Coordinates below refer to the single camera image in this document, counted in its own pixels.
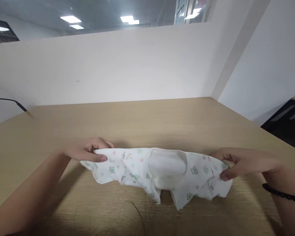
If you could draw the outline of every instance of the person's right hand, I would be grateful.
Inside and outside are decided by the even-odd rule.
[[[275,172],[282,166],[274,154],[253,149],[223,147],[211,153],[210,156],[235,163],[232,168],[221,173],[220,178],[223,181],[251,172]]]

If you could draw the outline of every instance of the finger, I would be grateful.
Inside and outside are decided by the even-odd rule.
[[[234,165],[232,168],[224,170],[221,173],[220,178],[223,181],[228,181],[228,180],[234,179],[238,176],[244,175],[246,173],[248,173],[248,171],[244,167],[242,167],[240,165],[240,163],[238,163],[238,164]]]
[[[223,147],[216,152],[212,152],[209,156],[219,159],[220,161],[227,160],[236,163],[239,161],[238,155],[235,155],[237,149],[239,148]]]
[[[220,161],[233,161],[230,156],[230,148],[227,147],[220,148],[218,151],[212,152],[209,156],[219,159]]]
[[[221,149],[210,153],[209,156],[219,159],[220,161],[224,160],[224,156],[223,156],[223,153],[221,152]]]
[[[111,141],[108,141],[106,139],[103,139],[103,140],[110,148],[114,148],[114,144]]]
[[[107,161],[107,157],[105,155],[95,154],[92,152],[85,152],[81,156],[82,161],[91,161],[91,162],[104,162]]]
[[[109,148],[108,144],[102,138],[94,138],[90,140],[94,149]]]

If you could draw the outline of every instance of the window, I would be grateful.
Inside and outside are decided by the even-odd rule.
[[[0,43],[20,41],[13,32],[9,24],[5,21],[0,21]]]

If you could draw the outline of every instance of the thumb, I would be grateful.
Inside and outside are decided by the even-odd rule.
[[[234,165],[232,168],[229,168],[227,170],[224,170],[221,175],[220,178],[223,181],[228,181],[230,179],[234,179],[237,176],[241,176],[245,174],[245,170],[244,168],[240,167],[239,164]]]
[[[105,162],[107,161],[107,157],[101,154],[95,154],[91,152],[85,152],[82,156],[83,161],[91,161],[91,162]]]

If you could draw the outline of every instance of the wood grain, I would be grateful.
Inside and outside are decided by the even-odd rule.
[[[276,153],[295,168],[295,148],[211,98],[41,106],[0,124],[0,205],[55,149],[88,137],[117,148],[209,154],[220,147]],[[274,235],[282,233],[262,178],[235,179],[226,198],[193,198],[176,211],[168,191],[155,205],[142,189],[100,185],[71,161],[35,235]]]

